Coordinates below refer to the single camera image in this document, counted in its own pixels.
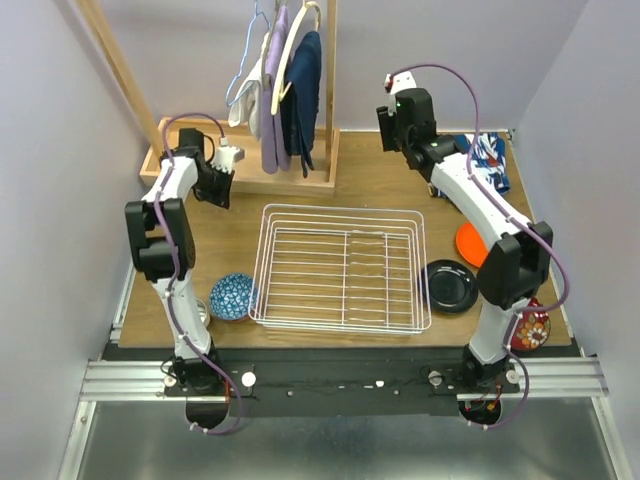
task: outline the hanger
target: hanger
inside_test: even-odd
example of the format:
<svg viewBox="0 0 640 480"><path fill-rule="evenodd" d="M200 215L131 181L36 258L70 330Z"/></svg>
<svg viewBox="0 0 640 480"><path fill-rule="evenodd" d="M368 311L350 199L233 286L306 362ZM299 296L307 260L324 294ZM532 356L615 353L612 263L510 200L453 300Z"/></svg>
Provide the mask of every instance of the hanger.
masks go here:
<svg viewBox="0 0 640 480"><path fill-rule="evenodd" d="M287 0L276 0L276 6L273 12L273 19L271 20L271 26L269 27L269 33L267 33L267 43L264 47L264 55L262 56L262 66L260 68L260 78L262 78L262 89L265 90L269 85L269 77L265 73L267 67L267 56L269 55L269 48L271 48L271 39L273 38L273 31L276 28L276 22L278 21L278 14L280 13L280 7L287 4Z"/></svg>
<svg viewBox="0 0 640 480"><path fill-rule="evenodd" d="M229 88L227 88L227 94L225 96L225 102L227 104L227 107L232 106L234 103L240 100L240 97L242 97L245 94L245 92L249 90L249 88L251 87L251 84L254 83L254 82L249 82L246 85L245 89L236 95L236 98L234 100L229 100L229 95L231 94L231 90L233 90L233 86L242 76L242 70L244 70L244 63L247 61L247 55L249 53L249 43L251 42L251 32L253 30L253 25L258 19L258 17L262 16L262 18L264 18L264 21L267 22L267 28L269 28L269 31L271 31L271 24L269 23L267 16L262 10L258 10L258 8L259 8L258 0L254 0L253 18L251 19L251 22L249 22L249 28L247 29L247 40L244 44L244 53L242 54L242 60L240 60L240 70L238 70L237 75L233 77L233 80L231 80L231 84L229 84Z"/></svg>
<svg viewBox="0 0 640 480"><path fill-rule="evenodd" d="M316 24L315 30L316 32L320 30L320 23L322 21L322 12L320 11L320 5L316 2L305 2L302 5L302 8L296 15L295 20L291 24L291 29L289 30L289 35L287 36L287 41L284 44L284 51L282 52L282 57L280 57L280 64L278 65L278 73L276 74L276 80L273 84L273 99L271 101L271 115L275 115L278 113L278 106L280 102L285 97L289 88L291 88L291 82L289 82L286 86L284 85L284 71L287 68L287 61L289 60L289 56L291 54L291 49L293 48L293 42L296 39L296 34L298 33L298 29L302 24L302 20L309 10L315 10L316 13Z"/></svg>

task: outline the lavender wall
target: lavender wall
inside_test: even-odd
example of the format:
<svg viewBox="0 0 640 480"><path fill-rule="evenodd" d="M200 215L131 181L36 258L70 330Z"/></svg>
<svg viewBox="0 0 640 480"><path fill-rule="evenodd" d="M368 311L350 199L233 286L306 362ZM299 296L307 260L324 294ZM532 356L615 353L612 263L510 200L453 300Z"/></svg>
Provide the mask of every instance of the lavender wall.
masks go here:
<svg viewBox="0 0 640 480"><path fill-rule="evenodd" d="M267 12L273 3L260 1ZM326 5L325 0L319 3ZM375 108L385 102L381 87L385 75L411 63L435 61L458 68L473 83L483 127L513 127L586 3L339 0L337 125L377 128ZM189 110L227 115L224 92L244 48L251 0L102 0L102 4L157 115ZM300 2L289 5L293 19ZM250 66L265 30L259 23ZM444 73L418 73L417 78L434 94L441 127L472 126L471 103L457 80ZM324 118L324 99L321 106Z"/></svg>
<svg viewBox="0 0 640 480"><path fill-rule="evenodd" d="M538 218L571 272L567 313L601 359L640 477L640 3L591 0L515 136Z"/></svg>
<svg viewBox="0 0 640 480"><path fill-rule="evenodd" d="M0 11L0 477L44 480L122 288L143 141L66 0Z"/></svg>

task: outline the white wire rack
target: white wire rack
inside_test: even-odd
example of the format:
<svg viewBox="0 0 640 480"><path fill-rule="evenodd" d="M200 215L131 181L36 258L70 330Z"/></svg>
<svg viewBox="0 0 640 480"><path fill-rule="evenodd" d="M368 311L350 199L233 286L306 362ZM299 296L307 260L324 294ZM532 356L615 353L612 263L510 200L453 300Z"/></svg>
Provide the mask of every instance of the white wire rack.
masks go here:
<svg viewBox="0 0 640 480"><path fill-rule="evenodd" d="M419 212L270 204L249 314L268 327L420 333L431 325L425 264Z"/></svg>

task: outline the clothes rack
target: clothes rack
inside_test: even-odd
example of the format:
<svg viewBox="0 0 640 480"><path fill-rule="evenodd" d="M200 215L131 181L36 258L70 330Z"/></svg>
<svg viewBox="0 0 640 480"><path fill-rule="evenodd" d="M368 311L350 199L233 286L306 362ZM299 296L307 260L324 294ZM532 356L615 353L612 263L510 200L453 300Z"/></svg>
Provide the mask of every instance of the clothes rack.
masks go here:
<svg viewBox="0 0 640 480"><path fill-rule="evenodd" d="M150 148L140 169L140 178L147 186L153 185L160 174L160 156L162 139L160 129L168 117L156 125L153 113L138 86L124 54L115 39L111 26L100 7L99 0L76 0L87 25L93 33L105 56L115 79L127 98ZM335 100L335 62L337 37L337 0L326 0L327 48L323 68L326 68L326 119L325 126L316 129L314 164L316 170L304 179L299 162L292 162L288 172L279 171L273 175L262 171L260 144L244 126L226 129L229 143L245 149L245 159L236 165L236 174L232 191L244 193L271 193L296 196L333 196L335 192L336 172L338 168L338 147L340 130L334 128ZM214 127L199 119L183 119L172 125L169 131L169 144L177 145L178 130L196 127L205 134L215 134Z"/></svg>

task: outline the hanging clothes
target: hanging clothes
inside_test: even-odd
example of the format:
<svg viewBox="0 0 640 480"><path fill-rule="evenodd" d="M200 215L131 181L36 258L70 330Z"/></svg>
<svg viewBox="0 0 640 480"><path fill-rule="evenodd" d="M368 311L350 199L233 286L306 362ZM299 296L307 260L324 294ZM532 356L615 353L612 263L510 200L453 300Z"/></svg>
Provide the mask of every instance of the hanging clothes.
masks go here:
<svg viewBox="0 0 640 480"><path fill-rule="evenodd" d="M262 105L260 111L260 129L262 133L262 169L269 174L276 173L278 168L289 170L291 157L284 147L282 120L280 113L271 115L271 99L273 98L273 81L278 72L278 64L282 57L284 44L289 34L289 12L283 5L278 11L278 18L273 27L271 44L266 53L265 81L262 91Z"/></svg>
<svg viewBox="0 0 640 480"><path fill-rule="evenodd" d="M260 58L251 69L247 78L240 85L239 95L231 105L229 111L229 126L237 127L244 123L249 123L249 131L258 140L261 138L260 123L262 121L260 111L262 110L262 76L260 69L262 68L262 57L265 53L267 45L267 36L265 34L260 49Z"/></svg>
<svg viewBox="0 0 640 480"><path fill-rule="evenodd" d="M307 33L285 74L291 88L280 103L284 143L289 155L300 155L302 174L313 170L311 150L316 131L322 75L322 46L318 32Z"/></svg>

